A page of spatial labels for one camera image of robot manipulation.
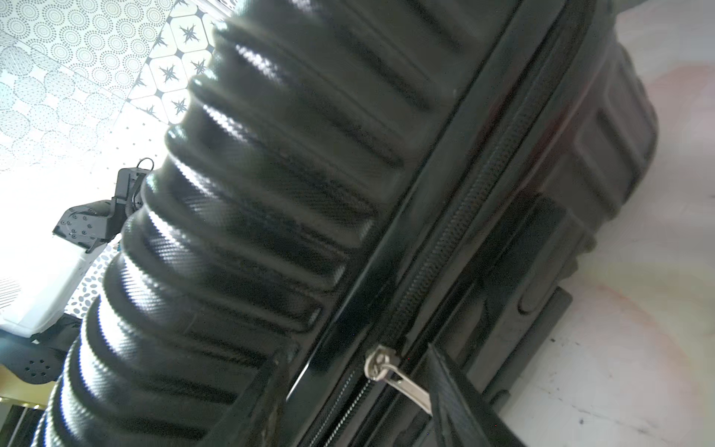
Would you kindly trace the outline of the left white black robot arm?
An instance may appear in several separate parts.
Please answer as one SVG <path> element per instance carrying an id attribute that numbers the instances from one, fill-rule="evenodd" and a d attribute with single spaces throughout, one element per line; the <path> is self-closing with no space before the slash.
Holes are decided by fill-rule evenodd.
<path id="1" fill-rule="evenodd" d="M 22 382 L 45 385 L 58 379 L 80 326 L 65 307 L 143 206 L 143 183 L 153 170 L 141 164 L 120 169 L 111 199 L 69 208 L 30 269 L 16 280 L 1 280 L 1 365 Z"/>

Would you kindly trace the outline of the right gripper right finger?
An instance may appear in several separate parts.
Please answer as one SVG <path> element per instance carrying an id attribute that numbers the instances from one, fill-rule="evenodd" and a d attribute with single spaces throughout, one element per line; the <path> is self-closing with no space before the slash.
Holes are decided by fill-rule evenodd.
<path id="1" fill-rule="evenodd" d="M 428 393 L 437 446 L 524 446 L 458 365 L 435 345 L 428 347 Z"/>

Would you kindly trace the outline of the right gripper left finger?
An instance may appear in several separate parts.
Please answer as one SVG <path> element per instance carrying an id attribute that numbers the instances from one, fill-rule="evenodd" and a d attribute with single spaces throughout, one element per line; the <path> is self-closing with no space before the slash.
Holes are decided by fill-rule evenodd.
<path id="1" fill-rule="evenodd" d="M 294 356 L 279 348 L 197 446 L 278 446 Z"/>

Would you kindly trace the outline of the silver zipper pull tab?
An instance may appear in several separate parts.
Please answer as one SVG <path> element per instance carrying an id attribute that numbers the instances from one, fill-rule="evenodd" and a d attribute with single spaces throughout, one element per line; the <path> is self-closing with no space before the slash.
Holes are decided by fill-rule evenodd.
<path id="1" fill-rule="evenodd" d="M 364 375 L 372 382 L 385 383 L 415 403 L 428 415 L 433 415 L 429 393 L 411 380 L 398 366 L 396 350 L 377 345 L 365 357 Z"/>

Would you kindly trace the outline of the black hard-shell suitcase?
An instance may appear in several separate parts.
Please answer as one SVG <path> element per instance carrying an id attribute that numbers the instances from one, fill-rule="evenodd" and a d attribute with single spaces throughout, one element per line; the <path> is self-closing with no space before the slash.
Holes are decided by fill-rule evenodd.
<path id="1" fill-rule="evenodd" d="M 363 371 L 491 406 L 647 173 L 619 1 L 244 1 L 143 183 L 36 446 L 197 446 L 293 348 L 278 446 L 437 446 Z"/>

